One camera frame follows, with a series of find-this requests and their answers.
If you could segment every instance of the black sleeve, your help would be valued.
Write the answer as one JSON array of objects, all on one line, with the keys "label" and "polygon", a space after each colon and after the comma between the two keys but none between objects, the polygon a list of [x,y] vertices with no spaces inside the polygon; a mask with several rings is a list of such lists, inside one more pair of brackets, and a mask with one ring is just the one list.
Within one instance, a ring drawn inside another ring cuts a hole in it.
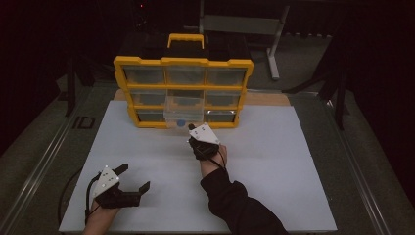
[{"label": "black sleeve", "polygon": [[248,197],[242,183],[231,183],[224,170],[210,173],[201,185],[207,192],[210,211],[225,220],[232,234],[288,234],[280,219],[260,201]]}]

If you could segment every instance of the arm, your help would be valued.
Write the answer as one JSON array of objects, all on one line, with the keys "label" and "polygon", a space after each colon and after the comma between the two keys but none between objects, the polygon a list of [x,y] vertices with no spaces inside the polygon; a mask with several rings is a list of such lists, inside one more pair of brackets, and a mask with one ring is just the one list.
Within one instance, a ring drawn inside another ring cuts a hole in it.
[{"label": "arm", "polygon": [[104,209],[101,208],[97,202],[94,201],[91,207],[91,213],[83,230],[83,235],[101,235],[105,234],[110,228],[118,209]]},{"label": "arm", "polygon": [[[220,153],[212,159],[225,166],[227,152],[220,146]],[[201,161],[201,185],[209,197],[210,211],[222,218],[232,234],[266,235],[288,234],[279,218],[260,201],[248,197],[245,186],[230,182],[228,173],[210,161]]]}]

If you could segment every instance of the dark background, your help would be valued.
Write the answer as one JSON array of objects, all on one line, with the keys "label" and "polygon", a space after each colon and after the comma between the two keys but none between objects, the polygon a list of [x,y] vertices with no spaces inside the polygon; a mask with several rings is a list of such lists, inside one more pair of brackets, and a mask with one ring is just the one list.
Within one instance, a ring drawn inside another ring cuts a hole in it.
[{"label": "dark background", "polygon": [[[269,0],[206,2],[206,13],[216,15],[278,18],[282,10]],[[320,69],[346,70],[348,89],[415,205],[414,3],[361,3],[294,4],[284,34],[334,35]],[[58,97],[55,81],[66,74],[69,54],[87,70],[110,67],[127,32],[182,32],[184,25],[197,32],[198,16],[195,0],[2,0],[0,154]]]}]

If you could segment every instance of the black wall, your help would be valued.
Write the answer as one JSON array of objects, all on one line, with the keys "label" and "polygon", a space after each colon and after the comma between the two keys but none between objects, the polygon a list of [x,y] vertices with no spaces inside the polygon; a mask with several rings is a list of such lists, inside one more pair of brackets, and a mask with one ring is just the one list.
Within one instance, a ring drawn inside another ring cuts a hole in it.
[{"label": "black wall", "polygon": [[415,205],[415,4],[396,1],[352,11],[319,70],[341,67],[348,88]]},{"label": "black wall", "polygon": [[60,4],[2,1],[0,7],[0,154],[59,93],[64,74],[58,41]]}]

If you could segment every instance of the metal frame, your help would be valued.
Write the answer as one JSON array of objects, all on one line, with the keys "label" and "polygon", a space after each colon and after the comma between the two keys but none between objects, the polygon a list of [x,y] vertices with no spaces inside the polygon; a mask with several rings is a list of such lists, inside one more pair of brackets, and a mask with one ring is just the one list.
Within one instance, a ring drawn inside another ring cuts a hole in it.
[{"label": "metal frame", "polygon": [[271,47],[266,50],[268,64],[271,71],[271,77],[274,80],[280,79],[277,63],[275,61],[275,51],[284,29],[286,17],[290,10],[290,6],[285,6],[280,19],[262,19],[262,18],[243,18],[243,17],[226,17],[205,15],[205,0],[201,0],[201,9],[199,17],[199,33],[204,31],[228,31],[239,33],[255,33],[274,35],[274,42]]}]

